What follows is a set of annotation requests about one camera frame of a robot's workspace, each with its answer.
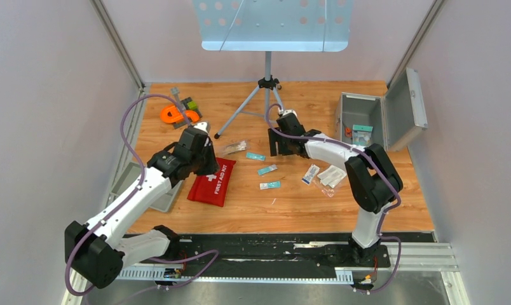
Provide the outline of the red first aid pouch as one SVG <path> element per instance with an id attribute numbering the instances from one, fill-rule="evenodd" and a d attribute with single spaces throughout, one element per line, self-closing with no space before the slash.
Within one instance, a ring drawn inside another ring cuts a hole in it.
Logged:
<path id="1" fill-rule="evenodd" d="M 210 175 L 197 176 L 188 193 L 187 199 L 223 207 L 226 201 L 229 181 L 236 161 L 217 158 L 218 171 Z"/>

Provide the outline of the adhesive tape pack blue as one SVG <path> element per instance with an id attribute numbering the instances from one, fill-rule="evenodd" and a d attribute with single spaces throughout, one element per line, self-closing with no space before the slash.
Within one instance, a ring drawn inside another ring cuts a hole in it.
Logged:
<path id="1" fill-rule="evenodd" d="M 372 144 L 372 126 L 353 125 L 352 143 L 356 146 L 369 146 Z"/>

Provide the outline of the orange handled scissors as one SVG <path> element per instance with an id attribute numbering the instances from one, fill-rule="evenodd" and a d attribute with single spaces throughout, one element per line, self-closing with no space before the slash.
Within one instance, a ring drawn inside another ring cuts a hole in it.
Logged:
<path id="1" fill-rule="evenodd" d="M 344 123 L 343 123 L 343 129 L 344 129 L 344 136 L 348 139 L 351 139 L 352 136 L 353 136 L 353 131 L 351 128 L 347 127 Z"/>

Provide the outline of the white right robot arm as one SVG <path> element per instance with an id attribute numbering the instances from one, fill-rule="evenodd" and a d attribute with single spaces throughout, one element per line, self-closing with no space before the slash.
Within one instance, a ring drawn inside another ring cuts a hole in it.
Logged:
<path id="1" fill-rule="evenodd" d="M 403 182 L 385 149 L 379 144 L 355 146 L 318 130 L 307 131 L 293 110 L 280 110 L 276 123 L 276 128 L 269 128 L 270 140 L 280 146 L 272 150 L 273 155 L 295 154 L 346 172 L 353 198 L 360 207 L 349 256 L 357 265 L 367 264 L 374 257 L 373 246 L 381 239 L 385 215 L 402 202 L 399 192 Z"/>

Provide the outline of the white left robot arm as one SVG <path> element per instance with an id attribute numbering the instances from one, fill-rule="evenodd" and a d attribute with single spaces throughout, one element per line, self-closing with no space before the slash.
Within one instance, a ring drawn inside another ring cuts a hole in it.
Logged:
<path id="1" fill-rule="evenodd" d="M 181 254 L 179 236 L 164 225 L 148 233 L 125 237 L 133 223 L 163 195 L 190 174 L 219 171 L 207 122 L 189 126 L 180 139 L 155 153 L 143 173 L 113 203 L 84 224 L 65 229 L 65 260 L 95 288 L 110 285 L 120 272 L 136 263 L 160 258 L 176 261 Z"/>

